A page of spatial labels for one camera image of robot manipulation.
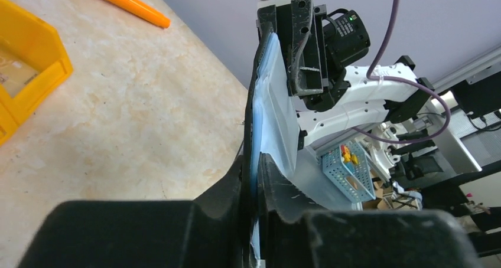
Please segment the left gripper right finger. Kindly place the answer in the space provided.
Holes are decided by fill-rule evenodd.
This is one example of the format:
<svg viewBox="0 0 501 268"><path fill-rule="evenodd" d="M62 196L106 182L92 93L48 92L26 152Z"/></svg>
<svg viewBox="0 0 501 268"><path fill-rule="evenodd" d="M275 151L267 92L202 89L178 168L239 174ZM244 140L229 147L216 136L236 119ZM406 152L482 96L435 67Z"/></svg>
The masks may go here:
<svg viewBox="0 0 501 268"><path fill-rule="evenodd" d="M464 229L442 211L329 210L268 154L258 162L266 267L481 267Z"/></svg>

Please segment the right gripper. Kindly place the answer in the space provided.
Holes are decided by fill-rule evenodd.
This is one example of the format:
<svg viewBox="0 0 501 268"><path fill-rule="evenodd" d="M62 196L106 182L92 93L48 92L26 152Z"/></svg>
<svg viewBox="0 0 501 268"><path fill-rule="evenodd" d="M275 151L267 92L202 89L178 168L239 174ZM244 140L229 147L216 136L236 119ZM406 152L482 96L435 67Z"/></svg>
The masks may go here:
<svg viewBox="0 0 501 268"><path fill-rule="evenodd" d="M276 32L281 45L290 96L322 94L328 88L321 16L313 0L292 0L257 10L259 40Z"/></svg>

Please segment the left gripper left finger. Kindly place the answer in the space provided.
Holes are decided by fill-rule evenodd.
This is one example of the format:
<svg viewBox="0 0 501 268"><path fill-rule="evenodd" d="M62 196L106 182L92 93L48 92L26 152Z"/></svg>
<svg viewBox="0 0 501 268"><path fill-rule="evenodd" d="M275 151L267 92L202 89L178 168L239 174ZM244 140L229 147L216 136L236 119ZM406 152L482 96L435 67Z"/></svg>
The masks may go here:
<svg viewBox="0 0 501 268"><path fill-rule="evenodd" d="M241 267L242 159L194 200L66 201L20 267Z"/></svg>

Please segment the black leather card holder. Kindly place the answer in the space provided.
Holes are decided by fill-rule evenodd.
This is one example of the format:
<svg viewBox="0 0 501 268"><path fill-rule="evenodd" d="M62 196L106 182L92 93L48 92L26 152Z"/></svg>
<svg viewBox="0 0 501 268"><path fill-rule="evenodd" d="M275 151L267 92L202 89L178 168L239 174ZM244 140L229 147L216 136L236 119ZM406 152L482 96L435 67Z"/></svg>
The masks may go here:
<svg viewBox="0 0 501 268"><path fill-rule="evenodd" d="M261 36L245 109L243 141L242 192L249 203L250 223L245 231L249 235L250 267L265 265L261 251L265 245L261 242L264 225L260 221L264 219L264 206L260 157L268 154L273 158L281 174L294 173L300 132L295 107L288 94L278 35L270 22L262 24L259 30Z"/></svg>

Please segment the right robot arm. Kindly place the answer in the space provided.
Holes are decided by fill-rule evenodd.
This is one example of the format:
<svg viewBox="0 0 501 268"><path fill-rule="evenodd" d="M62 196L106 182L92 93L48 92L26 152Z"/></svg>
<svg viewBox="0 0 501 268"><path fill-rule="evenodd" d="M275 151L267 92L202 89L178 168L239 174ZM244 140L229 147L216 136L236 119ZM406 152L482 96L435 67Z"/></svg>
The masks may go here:
<svg viewBox="0 0 501 268"><path fill-rule="evenodd" d="M279 41L287 94L307 107L297 117L299 148L365 124L401 123L432 95L405 55L391 66L355 65L370 39L353 10L328 13L312 0L265 0L258 6L258 29L261 45Z"/></svg>

